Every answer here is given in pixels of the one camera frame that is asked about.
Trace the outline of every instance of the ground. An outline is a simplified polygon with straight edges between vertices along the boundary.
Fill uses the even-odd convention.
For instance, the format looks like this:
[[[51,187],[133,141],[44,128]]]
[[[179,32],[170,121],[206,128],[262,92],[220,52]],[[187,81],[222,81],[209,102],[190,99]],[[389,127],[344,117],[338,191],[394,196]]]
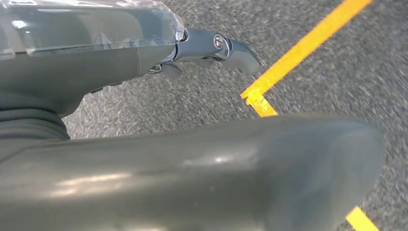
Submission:
[[[87,95],[65,119],[73,138],[148,134],[256,118],[240,94],[341,0],[165,0],[192,27],[250,45],[253,76],[184,64]],[[408,2],[375,0],[264,94],[279,114],[322,112],[378,126],[383,174],[360,207],[381,231],[408,230]],[[339,230],[352,230],[345,222]]]

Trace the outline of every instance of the metal bolt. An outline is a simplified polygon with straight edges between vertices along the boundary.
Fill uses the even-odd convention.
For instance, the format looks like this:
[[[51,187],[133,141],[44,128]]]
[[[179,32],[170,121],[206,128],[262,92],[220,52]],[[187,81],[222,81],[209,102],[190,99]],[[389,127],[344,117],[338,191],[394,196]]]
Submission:
[[[220,36],[220,35],[215,35],[214,36],[214,46],[217,49],[221,49],[222,48],[222,44],[224,43],[223,41],[224,39]]]

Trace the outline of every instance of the asphalt pavement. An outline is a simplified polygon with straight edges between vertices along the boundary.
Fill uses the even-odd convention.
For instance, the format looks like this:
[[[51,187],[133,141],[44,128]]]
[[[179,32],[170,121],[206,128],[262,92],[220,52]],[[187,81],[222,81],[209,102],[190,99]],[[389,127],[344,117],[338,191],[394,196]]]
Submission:
[[[74,139],[150,134],[256,118],[240,94],[341,0],[165,0],[185,24],[254,49],[253,76],[183,64],[180,78],[147,75],[87,95],[64,119]],[[279,114],[322,112],[369,121],[387,165],[360,204],[381,231],[408,230],[408,1],[376,0],[265,95]],[[352,230],[345,222],[340,231]]]

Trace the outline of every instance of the road marking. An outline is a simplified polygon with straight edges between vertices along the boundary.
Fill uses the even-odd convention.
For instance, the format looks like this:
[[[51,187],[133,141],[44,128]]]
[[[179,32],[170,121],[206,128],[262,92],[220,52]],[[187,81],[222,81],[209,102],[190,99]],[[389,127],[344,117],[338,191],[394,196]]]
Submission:
[[[261,117],[277,115],[262,95],[372,1],[343,1],[241,94],[243,99],[247,98],[247,105],[251,105]]]
[[[356,231],[380,231],[359,207],[355,207],[346,220]]]
[[[278,114],[262,94],[251,94],[246,103],[251,105],[260,117],[276,116]]]

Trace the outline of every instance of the clear plastic wrap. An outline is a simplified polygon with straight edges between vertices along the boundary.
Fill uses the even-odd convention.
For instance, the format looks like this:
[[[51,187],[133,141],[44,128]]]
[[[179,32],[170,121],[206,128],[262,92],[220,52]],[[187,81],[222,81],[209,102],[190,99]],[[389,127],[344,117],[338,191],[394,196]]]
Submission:
[[[174,45],[183,22],[154,0],[0,0],[0,58]]]

